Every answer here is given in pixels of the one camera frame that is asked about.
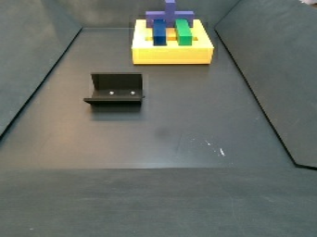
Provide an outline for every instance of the purple block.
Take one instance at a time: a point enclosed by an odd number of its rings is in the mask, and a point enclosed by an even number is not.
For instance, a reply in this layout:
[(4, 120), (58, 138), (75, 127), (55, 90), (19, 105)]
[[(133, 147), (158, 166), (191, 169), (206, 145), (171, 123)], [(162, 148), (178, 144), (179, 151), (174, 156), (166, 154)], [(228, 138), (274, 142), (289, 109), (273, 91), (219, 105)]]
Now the purple block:
[(165, 14), (169, 17), (175, 14), (175, 0), (165, 0)]
[(175, 11), (175, 0), (165, 0), (165, 11), (146, 11), (146, 28), (154, 27), (154, 20), (163, 19), (166, 27), (175, 27), (177, 19), (186, 19), (193, 27), (193, 11)]
[(154, 27), (155, 19), (165, 19), (165, 11), (146, 11), (146, 28)]

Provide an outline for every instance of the white speck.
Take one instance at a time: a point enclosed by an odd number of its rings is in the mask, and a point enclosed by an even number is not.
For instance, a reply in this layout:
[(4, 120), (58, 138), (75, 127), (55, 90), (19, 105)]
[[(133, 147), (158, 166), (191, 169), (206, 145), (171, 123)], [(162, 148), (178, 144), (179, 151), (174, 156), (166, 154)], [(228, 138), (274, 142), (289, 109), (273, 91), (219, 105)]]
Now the white speck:
[(222, 153), (222, 155), (225, 156), (225, 152), (223, 152), (223, 149), (221, 148), (221, 153)]

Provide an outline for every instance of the black holder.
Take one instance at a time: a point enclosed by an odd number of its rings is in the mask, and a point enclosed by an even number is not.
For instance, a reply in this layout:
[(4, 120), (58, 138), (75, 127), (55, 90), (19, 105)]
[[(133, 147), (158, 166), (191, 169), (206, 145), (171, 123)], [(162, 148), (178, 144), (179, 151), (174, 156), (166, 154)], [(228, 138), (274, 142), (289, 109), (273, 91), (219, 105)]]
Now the black holder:
[(84, 98), (91, 105), (142, 103), (141, 73), (94, 73), (92, 83), (92, 97)]

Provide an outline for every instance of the yellow base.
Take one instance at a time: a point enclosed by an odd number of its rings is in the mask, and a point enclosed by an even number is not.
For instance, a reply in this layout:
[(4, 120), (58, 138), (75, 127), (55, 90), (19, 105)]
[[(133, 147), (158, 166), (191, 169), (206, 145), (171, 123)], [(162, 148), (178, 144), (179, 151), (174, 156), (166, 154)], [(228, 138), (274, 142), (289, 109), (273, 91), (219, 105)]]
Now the yellow base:
[(154, 46), (153, 29), (146, 28), (146, 20), (137, 19), (133, 61), (134, 64), (210, 64), (213, 57), (213, 43), (209, 39), (199, 19), (193, 21), (193, 45), (179, 46), (175, 29), (167, 29), (167, 45)]

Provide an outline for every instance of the gray wall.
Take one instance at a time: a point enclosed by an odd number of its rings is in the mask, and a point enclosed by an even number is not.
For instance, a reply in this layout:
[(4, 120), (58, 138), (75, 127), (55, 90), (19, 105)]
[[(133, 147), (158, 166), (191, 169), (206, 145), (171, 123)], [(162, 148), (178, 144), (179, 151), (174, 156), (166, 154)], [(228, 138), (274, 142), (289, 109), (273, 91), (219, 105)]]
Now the gray wall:
[(51, 0), (3, 0), (0, 3), (1, 135), (80, 25)]
[[(56, 0), (84, 27), (131, 27), (146, 10), (162, 10), (165, 0)], [(240, 0), (178, 0), (178, 10), (193, 10), (213, 26)]]
[(317, 167), (317, 10), (242, 0), (217, 26), (297, 164)]

